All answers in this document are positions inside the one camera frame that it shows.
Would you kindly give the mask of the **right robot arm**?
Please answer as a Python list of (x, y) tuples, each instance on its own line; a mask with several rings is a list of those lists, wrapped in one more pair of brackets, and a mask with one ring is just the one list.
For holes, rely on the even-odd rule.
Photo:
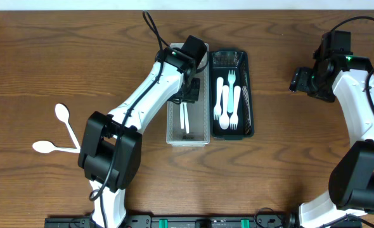
[(312, 68), (296, 69), (289, 89), (329, 103), (339, 101), (350, 150), (333, 169), (328, 189), (299, 206), (296, 227), (343, 226), (374, 214), (374, 77), (366, 57), (353, 55), (351, 33), (333, 30), (322, 36)]

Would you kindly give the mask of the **black plastic basket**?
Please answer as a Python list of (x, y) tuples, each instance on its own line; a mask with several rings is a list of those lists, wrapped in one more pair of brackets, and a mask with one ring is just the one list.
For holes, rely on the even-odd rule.
[[(214, 120), (214, 107), (216, 104), (216, 80), (224, 79), (224, 85), (228, 85), (228, 72), (236, 73), (235, 86), (241, 87), (238, 104), (238, 125), (236, 130), (230, 128), (232, 113), (228, 113), (229, 127), (222, 130), (219, 120)], [(211, 51), (209, 53), (209, 103), (210, 103), (210, 131), (213, 137), (224, 140), (241, 140), (244, 137), (254, 135), (254, 118), (252, 111), (252, 96), (250, 91), (250, 74), (248, 68), (248, 56), (245, 51), (232, 49)]]

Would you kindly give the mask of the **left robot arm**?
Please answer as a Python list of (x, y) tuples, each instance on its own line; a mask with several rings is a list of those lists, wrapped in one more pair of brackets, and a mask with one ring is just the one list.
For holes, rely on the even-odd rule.
[(96, 227), (122, 225), (125, 191), (141, 163), (143, 132), (166, 102), (198, 101), (200, 79), (195, 75), (207, 50), (203, 40), (191, 35), (181, 47), (158, 51), (147, 78), (121, 105), (88, 118), (78, 166), (93, 188)]

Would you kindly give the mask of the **white plastic fork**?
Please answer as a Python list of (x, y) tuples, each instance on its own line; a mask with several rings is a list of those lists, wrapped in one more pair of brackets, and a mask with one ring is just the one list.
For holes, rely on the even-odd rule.
[(240, 94), (241, 94), (241, 87), (235, 86), (233, 90), (233, 113), (230, 118), (230, 128), (231, 130), (236, 130), (238, 125), (238, 104), (240, 100)]
[(233, 112), (233, 88), (234, 88), (234, 83), (236, 81), (236, 73), (234, 70), (230, 70), (228, 72), (228, 85), (229, 85), (229, 95), (228, 95), (228, 107), (227, 107), (227, 112), (232, 113)]
[(224, 79), (218, 77), (216, 80), (216, 104), (214, 107), (214, 120), (219, 120), (222, 112), (221, 108), (221, 96), (222, 96), (222, 87), (224, 85)]

